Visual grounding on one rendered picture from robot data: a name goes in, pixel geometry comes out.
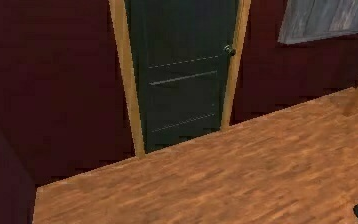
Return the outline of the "dark green room door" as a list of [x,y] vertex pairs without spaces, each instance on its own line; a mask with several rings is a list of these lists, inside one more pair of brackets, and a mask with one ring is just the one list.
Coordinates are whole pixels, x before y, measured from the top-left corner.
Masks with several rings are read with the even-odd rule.
[[125,0],[145,151],[218,131],[239,0]]

